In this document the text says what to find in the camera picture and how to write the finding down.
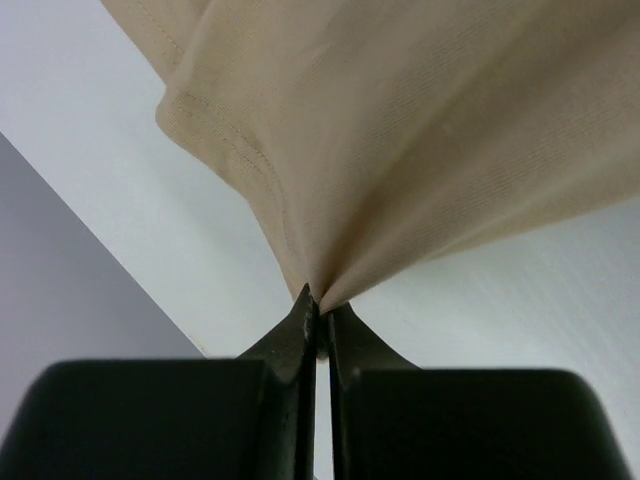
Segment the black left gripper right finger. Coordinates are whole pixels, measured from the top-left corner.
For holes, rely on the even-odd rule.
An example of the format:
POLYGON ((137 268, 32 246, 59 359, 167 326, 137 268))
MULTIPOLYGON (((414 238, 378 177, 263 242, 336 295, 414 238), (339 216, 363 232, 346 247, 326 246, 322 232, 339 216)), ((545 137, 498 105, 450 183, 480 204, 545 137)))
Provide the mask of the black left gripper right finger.
POLYGON ((627 479, 602 404, 558 369, 422 369, 327 317, 338 479, 627 479))

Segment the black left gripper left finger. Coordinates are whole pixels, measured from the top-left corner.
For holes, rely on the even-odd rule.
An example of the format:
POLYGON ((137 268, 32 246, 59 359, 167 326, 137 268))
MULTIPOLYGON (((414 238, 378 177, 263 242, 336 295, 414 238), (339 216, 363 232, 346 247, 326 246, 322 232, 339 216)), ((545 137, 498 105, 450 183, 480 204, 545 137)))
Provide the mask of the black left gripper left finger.
POLYGON ((303 290, 243 354, 46 368, 1 446, 5 479, 309 479, 318 308, 303 290))

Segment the beige t shirt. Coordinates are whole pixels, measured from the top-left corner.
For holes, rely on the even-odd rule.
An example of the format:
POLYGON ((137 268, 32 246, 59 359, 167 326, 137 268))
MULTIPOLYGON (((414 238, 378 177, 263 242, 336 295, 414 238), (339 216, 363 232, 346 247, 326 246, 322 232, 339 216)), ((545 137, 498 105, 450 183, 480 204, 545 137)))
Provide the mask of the beige t shirt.
POLYGON ((337 307, 639 193, 635 1, 109 1, 161 130, 337 307))

